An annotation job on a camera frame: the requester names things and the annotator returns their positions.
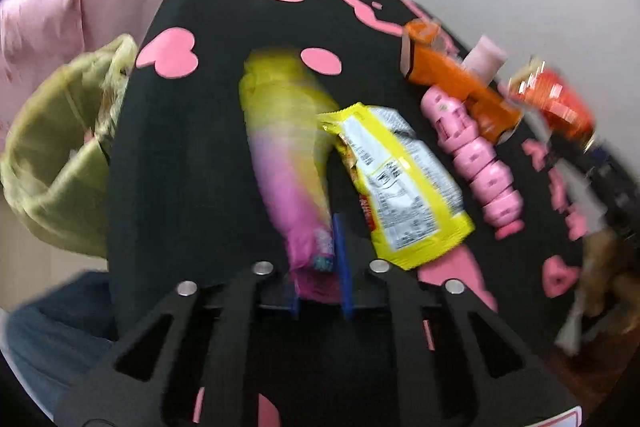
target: black table mat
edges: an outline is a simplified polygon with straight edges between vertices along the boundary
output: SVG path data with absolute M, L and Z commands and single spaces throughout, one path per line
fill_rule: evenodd
M 400 0 L 379 2 L 381 20 L 415 18 Z M 355 102 L 396 108 L 433 150 L 463 191 L 476 230 L 465 241 L 494 295 L 500 316 L 537 351 L 552 345 L 573 292 L 548 299 L 542 264 L 553 255 L 580 266 L 582 243 L 572 242 L 564 217 L 550 203 L 546 171 L 537 172 L 521 143 L 534 135 L 521 124 L 496 147 L 524 198 L 524 231 L 496 241 L 480 204 L 437 146 L 421 115 L 425 89 L 399 72 L 400 39 L 360 22 L 343 0 L 164 0 L 143 45 L 167 28 L 195 36 L 199 64 L 185 78 L 136 68 L 111 157 L 108 235 L 111 293 L 121 331 L 130 328 L 177 282 L 228 280 L 255 261 L 286 270 L 281 237 L 270 223 L 255 182 L 238 82 L 256 48 L 325 48 L 342 61 L 337 76 L 316 74 L 340 107 Z M 464 55 L 464 46 L 456 41 Z M 368 230 L 339 158 L 328 165 L 333 212 L 358 235 Z

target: silver screw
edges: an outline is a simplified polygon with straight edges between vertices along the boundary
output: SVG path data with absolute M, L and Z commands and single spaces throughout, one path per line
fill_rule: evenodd
M 390 268 L 389 263 L 384 259 L 375 259 L 369 263 L 369 269 L 373 273 L 386 273 Z
M 459 295 L 465 290 L 465 283 L 458 279 L 449 279 L 446 283 L 444 283 L 444 287 L 449 293 L 453 293 L 453 295 Z
M 193 281 L 182 281 L 177 285 L 176 291 L 178 295 L 182 295 L 183 297 L 188 297 L 189 295 L 193 295 L 196 293 L 198 289 L 198 285 Z
M 273 264 L 269 261 L 258 261 L 254 264 L 253 270 L 256 275 L 269 275 L 273 271 Z

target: red shiny wrapper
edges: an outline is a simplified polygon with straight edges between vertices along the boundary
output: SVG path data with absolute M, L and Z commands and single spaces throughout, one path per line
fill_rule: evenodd
M 511 100 L 537 109 L 552 132 L 586 144 L 593 136 L 593 113 L 564 78 L 537 58 L 509 81 Z

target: blue jeans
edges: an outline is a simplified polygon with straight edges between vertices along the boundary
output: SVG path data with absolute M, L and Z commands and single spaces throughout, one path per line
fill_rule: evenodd
M 116 337 L 109 274 L 86 272 L 9 315 L 9 352 L 50 413 Z

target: green fabric bag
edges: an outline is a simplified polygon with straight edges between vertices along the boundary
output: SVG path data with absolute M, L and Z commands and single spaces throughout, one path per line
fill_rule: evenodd
M 45 243 L 107 255 L 106 155 L 137 52 L 121 35 L 79 55 L 42 83 L 12 124 L 0 158 L 4 196 Z

